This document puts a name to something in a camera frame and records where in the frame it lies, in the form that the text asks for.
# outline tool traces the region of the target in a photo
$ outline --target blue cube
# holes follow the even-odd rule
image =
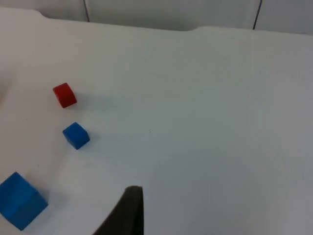
[[[13,173],[0,185],[0,213],[23,230],[48,203],[19,173]]]
[[[90,141],[87,131],[76,122],[63,130],[63,135],[75,149],[80,149]]]

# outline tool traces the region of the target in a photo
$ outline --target blue block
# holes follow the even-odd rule
[[[0,185],[0,213],[23,230],[48,203],[19,173],[13,173]]]
[[[87,131],[76,122],[63,130],[63,135],[75,149],[81,148],[90,141]]]

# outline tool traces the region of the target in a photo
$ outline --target wall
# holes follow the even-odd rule
[[[87,21],[83,0],[0,0],[0,6],[35,9],[49,18]]]
[[[252,28],[259,0],[86,0],[90,21],[189,30]]]
[[[313,1],[265,0],[256,29],[313,34]]]

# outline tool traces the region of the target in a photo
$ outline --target red cube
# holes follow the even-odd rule
[[[63,83],[53,88],[53,92],[57,96],[62,108],[77,103],[76,97],[67,83]]]

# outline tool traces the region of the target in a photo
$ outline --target white tabletop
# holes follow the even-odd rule
[[[312,234],[313,37],[7,8],[0,32],[0,182],[18,171],[49,202],[24,233],[90,235],[141,185],[147,235]],[[0,217],[0,234],[23,233]]]

